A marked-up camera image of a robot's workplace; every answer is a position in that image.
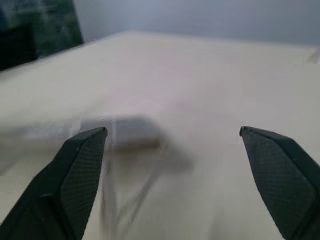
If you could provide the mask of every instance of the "table surface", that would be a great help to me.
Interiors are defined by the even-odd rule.
[[[290,136],[320,161],[320,68],[306,63],[314,51],[125,32],[1,72],[0,126],[149,117],[173,150],[128,239],[280,240],[239,130],[246,125]],[[0,221],[53,155],[24,154],[0,177]],[[120,207],[156,160],[150,153],[117,159]],[[99,190],[83,239],[104,239],[100,205]]]

